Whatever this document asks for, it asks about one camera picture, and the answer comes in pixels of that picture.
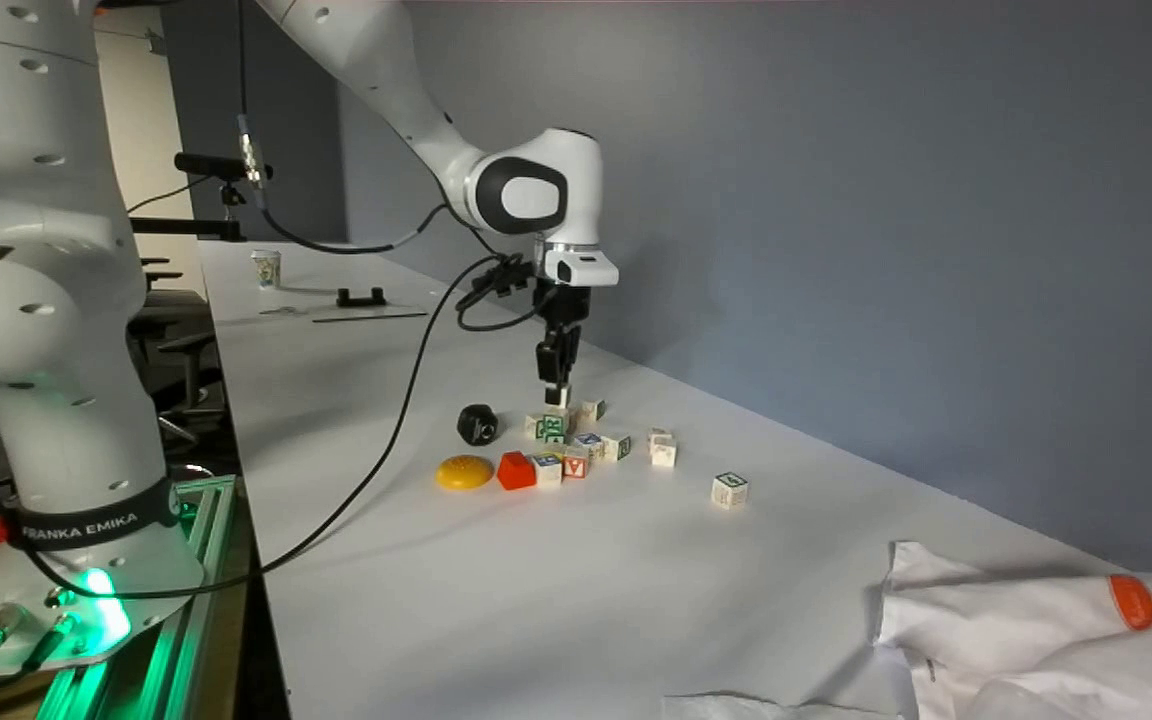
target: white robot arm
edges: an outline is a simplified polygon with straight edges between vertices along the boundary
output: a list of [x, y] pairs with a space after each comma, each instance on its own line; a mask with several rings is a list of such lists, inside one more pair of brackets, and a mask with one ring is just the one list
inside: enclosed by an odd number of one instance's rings
[[545, 246], [535, 246], [535, 306], [545, 317], [535, 371], [547, 402], [563, 402], [588, 288], [620, 285], [620, 266], [595, 246], [603, 211], [601, 142], [547, 126], [519, 148], [485, 155], [425, 96], [402, 0], [255, 5], [402, 135], [461, 219], [501, 236], [545, 232]]
[[[0, 439], [21, 536], [83, 587], [191, 587], [171, 529], [157, 412], [127, 354], [143, 275], [114, 186], [86, 0], [0, 5]], [[176, 600], [60, 600], [0, 548], [0, 674], [68, 625], [43, 668], [93, 663]]]

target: black cable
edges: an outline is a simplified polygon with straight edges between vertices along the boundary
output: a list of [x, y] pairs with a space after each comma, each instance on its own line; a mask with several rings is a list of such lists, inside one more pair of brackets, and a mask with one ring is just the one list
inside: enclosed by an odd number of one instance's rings
[[127, 204], [127, 217], [143, 211], [149, 204], [171, 199], [171, 195], [181, 195], [181, 191], [191, 191], [191, 186], [198, 186], [198, 183], [207, 183], [207, 178], [210, 178], [210, 177], [194, 177], [194, 178], [187, 178], [187, 183], [181, 183], [181, 186], [143, 195], [141, 204]]
[[263, 217], [263, 225], [267, 225], [270, 232], [279, 232], [283, 240], [293, 240], [293, 245], [298, 245], [298, 246], [326, 252], [326, 255], [380, 255], [380, 252], [397, 252], [401, 245], [411, 245], [415, 236], [425, 236], [427, 225], [432, 225], [443, 207], [446, 207], [446, 204], [427, 207], [425, 219], [418, 219], [409, 236], [386, 240], [386, 245], [314, 245], [314, 240], [308, 240], [308, 236], [298, 236], [298, 232], [286, 232], [267, 207], [258, 207], [258, 217]]
[[93, 597], [93, 600], [171, 600], [171, 597], [198, 597], [198, 593], [224, 593], [224, 587], [237, 587], [237, 583], [253, 583], [283, 565], [293, 565], [296, 554], [305, 554], [350, 504], [355, 497], [380, 477], [380, 466], [386, 465], [391, 448], [401, 444], [401, 430], [409, 425], [409, 407], [411, 407], [411, 395], [415, 395], [415, 380], [418, 380], [418, 366], [425, 366], [425, 350], [427, 350], [427, 339], [432, 339], [432, 329], [439, 320], [439, 313], [446, 306], [450, 293], [485, 263], [501, 263], [501, 255], [478, 255], [470, 259], [450, 285], [446, 293], [434, 298], [434, 306], [427, 313], [427, 323], [418, 330], [418, 344], [415, 344], [415, 361], [411, 361], [411, 371], [409, 371], [409, 387], [402, 387], [402, 398], [401, 398], [401, 412], [391, 418], [391, 430], [380, 448], [380, 457], [371, 458], [371, 466], [355, 480], [355, 488], [326, 511], [326, 520], [319, 520], [298, 542], [293, 542], [283, 554], [258, 565], [255, 573], [244, 573], [244, 575], [228, 575], [228, 578], [217, 578], [217, 583], [194, 583], [194, 587], [157, 587], [157, 593], [93, 593], [93, 587], [80, 587], [70, 578], [65, 578], [43, 554], [38, 548], [30, 548], [21, 532], [14, 532], [14, 548], [55, 583], [55, 587], [68, 587], [76, 597]]
[[494, 320], [494, 323], [470, 323], [470, 320], [469, 320], [469, 306], [454, 306], [454, 329], [465, 329], [465, 330], [507, 330], [507, 329], [519, 329], [519, 323], [526, 323], [531, 317], [538, 317], [550, 298], [554, 298], [554, 293], [547, 293], [538, 302], [531, 298], [526, 313], [519, 313], [519, 317], [510, 317], [510, 320]]

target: white cloth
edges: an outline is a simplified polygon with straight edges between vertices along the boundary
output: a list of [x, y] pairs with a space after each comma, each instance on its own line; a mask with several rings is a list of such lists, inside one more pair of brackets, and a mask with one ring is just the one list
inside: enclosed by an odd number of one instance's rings
[[1152, 720], [1152, 626], [1103, 575], [990, 578], [894, 542], [881, 644], [905, 648], [920, 720]]
[[894, 715], [831, 702], [783, 709], [756, 696], [706, 692], [706, 696], [658, 699], [658, 720], [894, 720]]

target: white table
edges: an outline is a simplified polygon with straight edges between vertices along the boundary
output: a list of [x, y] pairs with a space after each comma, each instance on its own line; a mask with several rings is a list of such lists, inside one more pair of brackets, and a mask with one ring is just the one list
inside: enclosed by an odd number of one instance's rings
[[[425, 320], [255, 317], [247, 252], [210, 245], [204, 275], [270, 561], [380, 453]], [[382, 285], [415, 306], [439, 293], [386, 259], [279, 252], [283, 285]], [[611, 720], [655, 715], [658, 696], [680, 692], [894, 712], [901, 670], [868, 658], [892, 538], [977, 565], [1103, 569], [601, 349], [582, 349], [575, 392], [606, 398], [603, 426], [675, 426], [675, 471], [653, 471], [641, 448], [563, 493], [443, 497], [432, 466], [465, 453], [465, 402], [507, 412], [490, 457], [519, 444], [519, 412], [538, 402], [531, 344], [535, 329], [465, 334], [443, 323], [391, 465], [326, 542], [267, 575], [296, 715]], [[720, 466], [751, 480], [742, 511], [706, 504]]]

